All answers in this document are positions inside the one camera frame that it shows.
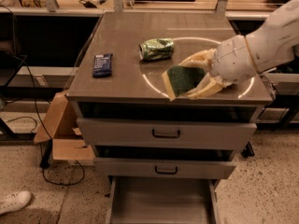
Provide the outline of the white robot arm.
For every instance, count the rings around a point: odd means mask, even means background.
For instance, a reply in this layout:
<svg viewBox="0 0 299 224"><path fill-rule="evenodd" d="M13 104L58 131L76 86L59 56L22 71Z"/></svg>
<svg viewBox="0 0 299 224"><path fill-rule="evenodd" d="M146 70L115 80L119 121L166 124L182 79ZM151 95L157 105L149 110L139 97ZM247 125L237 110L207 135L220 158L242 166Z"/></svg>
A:
<svg viewBox="0 0 299 224"><path fill-rule="evenodd" d="M199 67L206 75L187 91L191 100L208 97L294 59L299 45L299 0L272 12L248 35L236 35L216 48L194 53L180 64Z"/></svg>

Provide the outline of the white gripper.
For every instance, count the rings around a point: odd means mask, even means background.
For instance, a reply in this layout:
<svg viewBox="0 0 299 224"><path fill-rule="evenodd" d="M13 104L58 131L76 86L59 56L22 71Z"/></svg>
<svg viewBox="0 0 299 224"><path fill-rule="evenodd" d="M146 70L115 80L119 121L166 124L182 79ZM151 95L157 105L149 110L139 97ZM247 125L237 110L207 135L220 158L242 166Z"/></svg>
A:
<svg viewBox="0 0 299 224"><path fill-rule="evenodd" d="M257 75L243 35L236 35L222 41L216 49L198 51L184 59L179 65L204 70L211 68L210 73L207 72L194 89L187 91L187 97L191 100L216 94L232 85L235 79Z"/></svg>

